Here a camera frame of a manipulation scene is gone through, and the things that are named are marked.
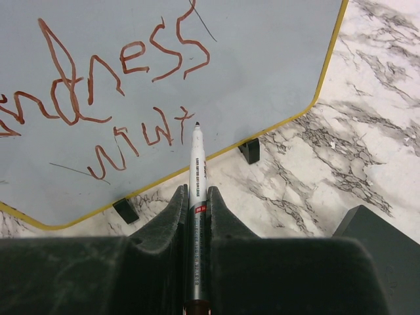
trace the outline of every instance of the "whiteboard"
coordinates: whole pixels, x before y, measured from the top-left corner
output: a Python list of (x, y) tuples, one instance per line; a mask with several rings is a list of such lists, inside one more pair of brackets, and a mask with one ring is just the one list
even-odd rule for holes
[(186, 167), (196, 121), (214, 154), (301, 113), (340, 7), (2, 1), (1, 209), (68, 224)]

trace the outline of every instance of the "white marble surface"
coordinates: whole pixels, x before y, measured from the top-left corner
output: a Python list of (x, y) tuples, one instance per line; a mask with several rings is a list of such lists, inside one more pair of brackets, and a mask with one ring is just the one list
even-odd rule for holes
[[(320, 99), (303, 117), (260, 138), (261, 160), (239, 150), (208, 163), (209, 183), (263, 237), (331, 236), (364, 204), (420, 243), (420, 2), (353, 0)], [(159, 213), (181, 174), (133, 199), (140, 220), (109, 209), (46, 232), (0, 213), (0, 234), (129, 235)]]

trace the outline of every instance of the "white marker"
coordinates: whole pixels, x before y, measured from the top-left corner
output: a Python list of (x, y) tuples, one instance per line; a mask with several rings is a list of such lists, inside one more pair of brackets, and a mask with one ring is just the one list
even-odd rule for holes
[(207, 173), (203, 133), (196, 123), (192, 132), (190, 189), (187, 227), (186, 296), (188, 315), (208, 314), (209, 298), (205, 281), (205, 212), (207, 210)]

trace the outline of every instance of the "black plastic holder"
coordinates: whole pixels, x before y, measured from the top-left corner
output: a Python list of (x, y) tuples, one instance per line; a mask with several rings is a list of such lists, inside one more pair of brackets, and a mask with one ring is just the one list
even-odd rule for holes
[(118, 200), (113, 203), (112, 206), (118, 212), (118, 214), (123, 218), (125, 223), (131, 224), (138, 220), (137, 212), (134, 210), (134, 207), (129, 203), (125, 198)]
[[(126, 199), (117, 203), (116, 209), (130, 209)], [(0, 273), (0, 313), (182, 315), (187, 214), (184, 185), (165, 209), (129, 237), (1, 239), (0, 267), (6, 272)], [(364, 235), (384, 238), (385, 233), (390, 249), (398, 248), (400, 239), (390, 240), (386, 231), (375, 229), (380, 224), (364, 220), (373, 213), (357, 211), (350, 223), (345, 220), (346, 237), (357, 227), (358, 215)], [(204, 232), (208, 280), (203, 285), (212, 315), (395, 314), (387, 309), (386, 287), (379, 284), (370, 257), (355, 241), (259, 238), (227, 208), (217, 187), (208, 189)], [(388, 277), (392, 298), (402, 302), (414, 289), (408, 285), (418, 280), (419, 259), (412, 256), (402, 263), (399, 258), (396, 254), (383, 261), (385, 270), (378, 270)], [(412, 267), (405, 275), (406, 269), (399, 267), (407, 264)], [(402, 278), (409, 276), (410, 283)], [(416, 293), (410, 297), (416, 299)], [(398, 314), (419, 313), (418, 308), (399, 306)]]
[(258, 138), (240, 145), (239, 150), (242, 152), (248, 164), (253, 164), (260, 160), (260, 142)]

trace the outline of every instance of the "yellow edge trim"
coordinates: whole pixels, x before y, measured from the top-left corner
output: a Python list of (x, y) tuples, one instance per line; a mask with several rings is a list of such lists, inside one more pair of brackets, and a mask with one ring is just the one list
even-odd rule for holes
[[(287, 118), (286, 120), (283, 120), (283, 121), (275, 124), (274, 126), (271, 126), (267, 129), (264, 129), (264, 130), (260, 131), (259, 133), (255, 134), (253, 136), (250, 136), (249, 138), (243, 139), (242, 141), (239, 141), (239, 142), (237, 142), (237, 143), (235, 143), (235, 144), (233, 144), (233, 145), (231, 145), (231, 146), (229, 146), (229, 147), (227, 147), (227, 148), (225, 148), (225, 149), (223, 149), (219, 152), (211, 154), (210, 156), (207, 157), (207, 159), (213, 159), (213, 158), (215, 158), (215, 157), (217, 157), (217, 156), (219, 156), (219, 155), (221, 155), (221, 154), (223, 154), (223, 153), (225, 153), (225, 152), (227, 152), (231, 149), (234, 149), (234, 148), (240, 146), (241, 144), (244, 144), (245, 142), (247, 142), (249, 140), (257, 138), (257, 137), (259, 137), (259, 136), (261, 136), (261, 135), (263, 135), (263, 134), (265, 134), (265, 133), (267, 133), (267, 132), (269, 132), (269, 131), (271, 131), (275, 128), (278, 128), (278, 127), (284, 125), (285, 123), (288, 123), (288, 122), (290, 122), (290, 121), (292, 121), (292, 120), (294, 120), (298, 117), (301, 117), (302, 115), (306, 114), (313, 107), (313, 105), (315, 105), (315, 103), (318, 100), (318, 97), (320, 95), (320, 92), (321, 92), (322, 83), (324, 82), (324, 79), (325, 79), (325, 76), (326, 76), (326, 73), (327, 73), (327, 68), (328, 68), (329, 61), (331, 59), (331, 55), (333, 54), (334, 45), (335, 45), (335, 42), (336, 42), (338, 34), (339, 34), (341, 23), (343, 22), (343, 17), (344, 17), (344, 13), (346, 11), (347, 3), (348, 3), (348, 0), (343, 0), (341, 2), (339, 15), (337, 17), (337, 21), (335, 22), (333, 35), (331, 36), (331, 41), (329, 42), (327, 55), (325, 56), (324, 65), (322, 66), (321, 76), (320, 76), (320, 79), (318, 81), (318, 85), (316, 87), (314, 99), (309, 104), (309, 106), (305, 110), (300, 112), (299, 114), (296, 114), (296, 115), (294, 115), (290, 118)], [(179, 174), (181, 174), (181, 173), (183, 173), (187, 170), (188, 170), (188, 166), (184, 167), (183, 169), (180, 169), (179, 171), (177, 171), (175, 173), (172, 173), (172, 174), (170, 174), (166, 177), (163, 177), (163, 178), (161, 178), (161, 179), (159, 179), (159, 180), (157, 180), (157, 181), (155, 181), (155, 182), (153, 182), (153, 183), (151, 183), (151, 184), (149, 184), (149, 185), (147, 185), (147, 186), (145, 186), (145, 187), (143, 187), (139, 190), (136, 190), (136, 191), (132, 192), (126, 198), (131, 198), (135, 195), (138, 195), (138, 194), (140, 194), (140, 193), (142, 193), (142, 192), (144, 192), (144, 191), (146, 191), (146, 190), (148, 190), (148, 189), (150, 189), (150, 188), (152, 188), (152, 187), (154, 187), (158, 184), (161, 184), (162, 182), (165, 182), (166, 180), (169, 180), (169, 179), (171, 179), (171, 178), (173, 178), (173, 177), (175, 177), (175, 176), (177, 176), (177, 175), (179, 175)], [(80, 223), (83, 220), (86, 220), (87, 218), (90, 218), (94, 215), (97, 215), (98, 213), (101, 213), (101, 212), (109, 209), (110, 207), (112, 207), (112, 203), (110, 203), (108, 205), (105, 205), (104, 207), (101, 207), (101, 208), (97, 209), (96, 211), (88, 213), (87, 215), (83, 215), (82, 217), (80, 217), (77, 220), (74, 220), (74, 221), (72, 221), (68, 224), (45, 225), (45, 224), (39, 222), (38, 220), (35, 220), (35, 219), (25, 215), (24, 213), (20, 212), (19, 210), (15, 209), (13, 207), (10, 207), (9, 205), (6, 205), (5, 203), (0, 201), (0, 211), (4, 211), (4, 212), (6, 212), (6, 213), (24, 221), (24, 222), (26, 222), (26, 223), (36, 227), (36, 228), (39, 228), (41, 230), (49, 230), (49, 231), (61, 230), (63, 228), (68, 228), (72, 225)]]

